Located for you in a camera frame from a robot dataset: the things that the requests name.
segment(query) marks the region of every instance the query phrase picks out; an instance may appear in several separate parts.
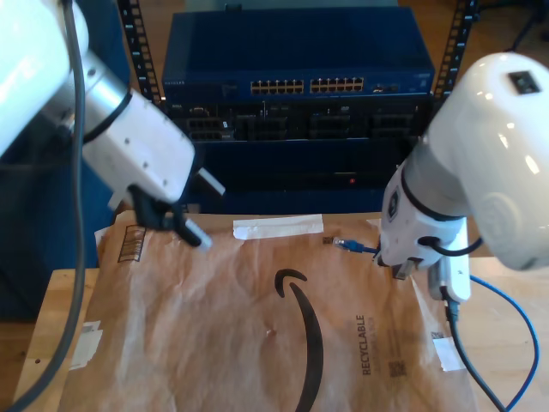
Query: wooden table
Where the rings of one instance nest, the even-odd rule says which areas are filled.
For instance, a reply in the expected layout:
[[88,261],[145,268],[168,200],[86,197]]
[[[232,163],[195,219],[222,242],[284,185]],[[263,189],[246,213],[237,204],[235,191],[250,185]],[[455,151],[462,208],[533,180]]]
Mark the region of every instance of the wooden table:
[[[98,272],[87,271],[80,324]],[[503,289],[519,302],[534,322],[542,352],[545,350],[548,353],[549,322],[546,317],[549,313],[549,270],[519,273],[506,269],[494,257],[474,257],[471,259],[471,272]],[[34,382],[51,358],[63,331],[73,281],[73,270],[53,272],[15,397],[20,396]],[[475,367],[502,402],[510,401],[528,373],[534,352],[528,329],[520,315],[503,299],[474,284],[473,297],[462,306],[459,329]],[[29,410],[57,410],[79,332],[55,380]],[[474,389],[480,410],[495,410],[476,385]],[[548,402],[549,360],[542,356],[532,385],[513,410],[540,411],[546,409]]]

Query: blue network switch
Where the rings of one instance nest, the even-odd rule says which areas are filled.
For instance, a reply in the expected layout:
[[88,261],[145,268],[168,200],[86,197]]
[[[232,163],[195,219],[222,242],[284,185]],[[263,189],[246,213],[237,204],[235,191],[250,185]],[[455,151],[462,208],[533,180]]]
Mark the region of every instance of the blue network switch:
[[426,95],[434,69],[410,8],[175,14],[163,86],[187,105]]

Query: qr code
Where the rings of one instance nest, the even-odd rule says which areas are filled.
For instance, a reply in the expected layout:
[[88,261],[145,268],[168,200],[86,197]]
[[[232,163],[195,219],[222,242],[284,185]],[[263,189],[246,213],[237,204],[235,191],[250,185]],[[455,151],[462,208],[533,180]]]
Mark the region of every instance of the qr code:
[[394,360],[389,362],[389,376],[391,378],[406,376],[406,365],[404,364],[404,360]]

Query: barcode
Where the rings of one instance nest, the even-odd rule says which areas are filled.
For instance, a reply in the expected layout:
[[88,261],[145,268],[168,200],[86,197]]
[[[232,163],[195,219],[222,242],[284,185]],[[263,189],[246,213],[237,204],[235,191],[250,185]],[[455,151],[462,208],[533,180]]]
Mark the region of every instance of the barcode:
[[394,360],[389,362],[389,376],[391,378],[406,376],[406,365],[404,365],[404,360]]
[[139,262],[141,259],[141,252],[143,249],[143,243],[145,243],[145,234],[147,229],[138,225],[130,225],[126,227],[126,234],[124,235],[124,241],[120,248],[119,262],[127,262],[134,260]]

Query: black cable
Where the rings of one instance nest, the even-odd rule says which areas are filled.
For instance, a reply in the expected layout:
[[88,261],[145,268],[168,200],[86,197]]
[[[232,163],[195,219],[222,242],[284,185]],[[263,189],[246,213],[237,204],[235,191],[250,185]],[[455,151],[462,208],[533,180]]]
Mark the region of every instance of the black cable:
[[455,349],[457,350],[457,353],[460,355],[460,358],[462,358],[463,365],[467,368],[469,373],[471,373],[471,376],[475,380],[475,382],[480,386],[480,389],[484,391],[484,393],[490,398],[492,403],[498,408],[498,411],[500,412],[507,412],[507,409],[504,407],[504,405],[501,403],[501,401],[496,397],[494,392],[492,392],[492,389],[490,389],[490,386],[480,377],[477,370],[474,368],[473,364],[469,360],[467,353],[465,352],[465,349],[463,348],[463,343],[460,338],[459,331],[457,330],[457,318],[459,313],[459,303],[455,302],[454,300],[450,298],[446,299],[446,318],[449,322],[449,328],[452,332],[452,337],[454,338],[455,343]]
[[63,15],[67,29],[67,44],[69,49],[69,60],[75,78],[75,133],[72,145],[72,196],[75,209],[76,225],[76,268],[75,285],[70,302],[69,316],[61,335],[61,340],[57,345],[55,353],[51,357],[50,363],[45,367],[42,375],[15,403],[7,410],[9,412],[22,411],[30,405],[44,389],[50,384],[51,380],[62,365],[70,344],[75,335],[78,317],[80,315],[82,298],[84,295],[84,284],[86,273],[84,270],[85,251],[84,251],[84,224],[82,218],[81,205],[81,166],[82,166],[82,142],[84,136],[84,112],[85,112],[85,87],[84,73],[80,57],[80,48],[75,27],[75,16],[72,9],[72,0],[63,0]]
[[444,249],[440,245],[440,239],[433,238],[431,236],[419,238],[418,243],[423,246],[429,246],[433,251],[436,251],[443,256],[450,256],[451,258],[455,258],[458,256],[468,255],[469,253],[476,251],[480,247],[480,245],[482,245],[482,238],[476,239],[473,244],[467,246],[465,249],[460,249],[458,251],[450,251],[448,249]]

